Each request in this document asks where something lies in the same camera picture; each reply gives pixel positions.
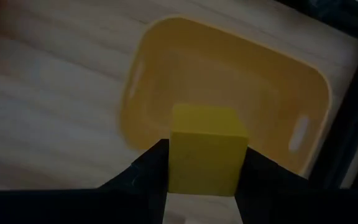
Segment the wooden table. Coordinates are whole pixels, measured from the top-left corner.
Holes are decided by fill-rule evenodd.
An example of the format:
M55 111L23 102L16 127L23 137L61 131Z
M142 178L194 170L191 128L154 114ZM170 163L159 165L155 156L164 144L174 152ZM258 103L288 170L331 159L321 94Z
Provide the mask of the wooden table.
M117 126L147 24L185 14L308 62L333 90L331 124L358 40L268 0L6 0L0 8L0 189L96 187L140 152ZM166 223L237 223L233 198L169 195Z

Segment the yellow cube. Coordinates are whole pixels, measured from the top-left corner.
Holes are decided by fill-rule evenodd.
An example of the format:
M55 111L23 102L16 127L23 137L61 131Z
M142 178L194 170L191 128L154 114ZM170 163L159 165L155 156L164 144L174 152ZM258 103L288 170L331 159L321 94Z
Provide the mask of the yellow cube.
M247 145L247 133L234 110L175 105L168 191L233 196Z

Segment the black frame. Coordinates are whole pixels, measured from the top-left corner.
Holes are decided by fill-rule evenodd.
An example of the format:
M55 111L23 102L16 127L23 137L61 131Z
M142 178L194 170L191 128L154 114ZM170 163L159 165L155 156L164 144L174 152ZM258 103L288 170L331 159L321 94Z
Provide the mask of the black frame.
M358 39L356 0L276 0ZM358 68L309 176L319 188L342 184L358 148Z

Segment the yellow bowl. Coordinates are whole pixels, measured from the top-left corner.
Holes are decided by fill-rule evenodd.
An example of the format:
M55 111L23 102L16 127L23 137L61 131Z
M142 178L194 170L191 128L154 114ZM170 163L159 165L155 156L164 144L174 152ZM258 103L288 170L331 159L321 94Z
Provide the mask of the yellow bowl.
M325 125L331 91L305 63L221 29L169 17L144 34L129 72L120 117L127 142L148 149L169 138L176 103L234 108L253 149L301 174Z

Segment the wooden surface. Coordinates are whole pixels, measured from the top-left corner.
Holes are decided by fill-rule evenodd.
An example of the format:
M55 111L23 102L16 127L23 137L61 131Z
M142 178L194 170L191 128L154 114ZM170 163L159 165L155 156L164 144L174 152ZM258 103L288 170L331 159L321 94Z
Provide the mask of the wooden surface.
M150 22L185 14L319 69L330 122L358 40L267 0L7 0L0 8L0 189L96 187L139 152L117 126L126 72ZM238 223L233 198L169 195L166 223Z

